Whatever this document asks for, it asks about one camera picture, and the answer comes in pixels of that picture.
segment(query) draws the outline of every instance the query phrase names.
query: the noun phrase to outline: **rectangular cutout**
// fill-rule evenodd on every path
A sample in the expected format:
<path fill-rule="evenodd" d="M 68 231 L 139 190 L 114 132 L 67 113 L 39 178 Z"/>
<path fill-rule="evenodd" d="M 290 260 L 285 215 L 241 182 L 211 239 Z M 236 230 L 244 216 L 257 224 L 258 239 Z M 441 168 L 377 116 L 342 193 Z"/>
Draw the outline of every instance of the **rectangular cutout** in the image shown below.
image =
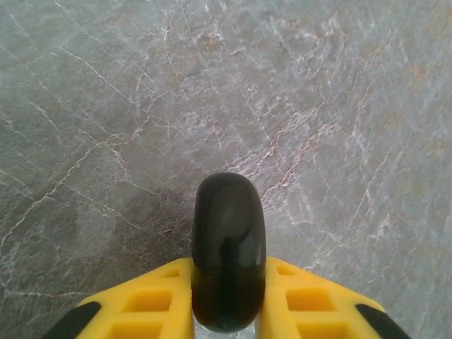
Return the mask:
<path fill-rule="evenodd" d="M 121 321 L 113 324 L 111 339 L 158 339 L 162 323 Z"/>
<path fill-rule="evenodd" d="M 139 290 L 131 296 L 125 312 L 164 312 L 169 311 L 172 301 L 170 290 Z"/>
<path fill-rule="evenodd" d="M 347 323 L 299 323 L 302 339 L 357 339 Z"/>
<path fill-rule="evenodd" d="M 295 275 L 295 272 L 290 267 L 287 267 L 286 265 L 278 265 L 276 270 L 278 271 L 278 273 L 280 275 Z"/>
<path fill-rule="evenodd" d="M 305 287 L 286 292 L 289 311 L 333 311 L 328 292 L 319 287 Z"/>

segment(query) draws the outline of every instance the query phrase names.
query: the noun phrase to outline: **black wheel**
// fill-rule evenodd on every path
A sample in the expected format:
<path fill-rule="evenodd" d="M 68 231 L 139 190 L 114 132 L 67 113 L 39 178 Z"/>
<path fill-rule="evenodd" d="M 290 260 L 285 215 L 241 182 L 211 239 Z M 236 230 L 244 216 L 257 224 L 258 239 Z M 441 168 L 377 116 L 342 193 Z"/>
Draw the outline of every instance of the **black wheel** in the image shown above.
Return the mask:
<path fill-rule="evenodd" d="M 196 195 L 191 253 L 195 317 L 216 332 L 234 332 L 256 317 L 266 287 L 266 234 L 254 185 L 233 173 L 205 179 Z"/>

